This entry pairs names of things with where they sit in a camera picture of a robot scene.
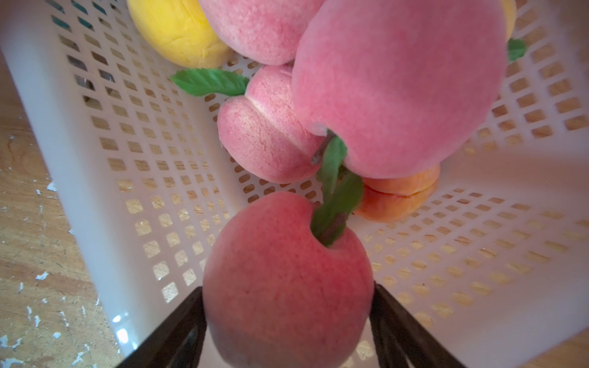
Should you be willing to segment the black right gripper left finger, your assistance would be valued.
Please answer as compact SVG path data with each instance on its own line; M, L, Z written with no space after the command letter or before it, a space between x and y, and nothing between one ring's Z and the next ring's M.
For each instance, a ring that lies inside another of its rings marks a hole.
M202 287L198 287L119 366L197 367L206 330Z

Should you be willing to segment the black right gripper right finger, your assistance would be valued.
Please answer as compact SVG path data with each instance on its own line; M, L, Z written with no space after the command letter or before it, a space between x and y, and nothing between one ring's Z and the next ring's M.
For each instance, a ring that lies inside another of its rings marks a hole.
M465 368L382 285L374 285L370 323L380 367Z

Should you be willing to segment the red orange peach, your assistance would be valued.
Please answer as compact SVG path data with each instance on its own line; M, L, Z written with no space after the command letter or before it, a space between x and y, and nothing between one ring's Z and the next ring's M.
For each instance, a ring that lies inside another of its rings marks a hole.
M398 179L363 178L364 194L354 210L372 222L393 223L415 213L436 191L441 165Z

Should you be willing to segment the pink peach with leaf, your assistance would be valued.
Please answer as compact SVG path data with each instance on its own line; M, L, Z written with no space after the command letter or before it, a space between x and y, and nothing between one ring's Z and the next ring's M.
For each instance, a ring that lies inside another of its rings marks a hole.
M323 139L295 116L290 65L265 65L252 78L191 68L170 79L192 96L227 96L217 118L219 140L245 170L275 183L299 182L317 173L312 157Z

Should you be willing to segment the yellow peach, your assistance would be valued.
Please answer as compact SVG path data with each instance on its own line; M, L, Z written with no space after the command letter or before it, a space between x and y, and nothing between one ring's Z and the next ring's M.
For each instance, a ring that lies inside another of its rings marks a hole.
M517 5L515 0L501 0L500 2L506 19L508 61L509 63L512 63L526 54L528 46L523 40L512 37L517 19Z
M234 55L198 1L128 0L127 7L139 33L167 61L187 68L218 68Z

